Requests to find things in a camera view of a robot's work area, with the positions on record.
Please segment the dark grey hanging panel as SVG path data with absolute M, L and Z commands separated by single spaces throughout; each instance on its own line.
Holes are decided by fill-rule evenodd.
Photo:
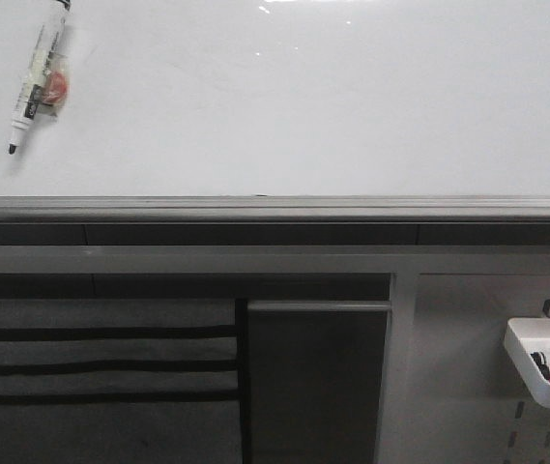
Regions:
M 249 304 L 254 462 L 372 462 L 389 322 L 375 303 Z

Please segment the white black-tipped whiteboard marker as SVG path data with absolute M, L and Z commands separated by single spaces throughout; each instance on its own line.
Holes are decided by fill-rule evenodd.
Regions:
M 43 91 L 51 72 L 51 62 L 62 39 L 72 1 L 51 1 L 39 30 L 11 120 L 8 153 L 13 155 L 26 138 L 43 103 Z

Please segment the grey fabric pocket organizer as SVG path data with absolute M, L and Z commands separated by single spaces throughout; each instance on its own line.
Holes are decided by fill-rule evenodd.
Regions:
M 242 463 L 230 300 L 0 299 L 0 463 Z

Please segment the white slotted pegboard panel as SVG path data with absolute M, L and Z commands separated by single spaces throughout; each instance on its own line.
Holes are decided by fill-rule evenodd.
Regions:
M 504 346 L 550 275 L 420 275 L 392 305 L 378 463 L 550 463 L 550 409 Z

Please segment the white whiteboard with metal frame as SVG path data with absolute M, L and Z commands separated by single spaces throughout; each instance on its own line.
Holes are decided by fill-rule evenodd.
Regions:
M 0 221 L 550 220 L 550 1 L 0 1 Z

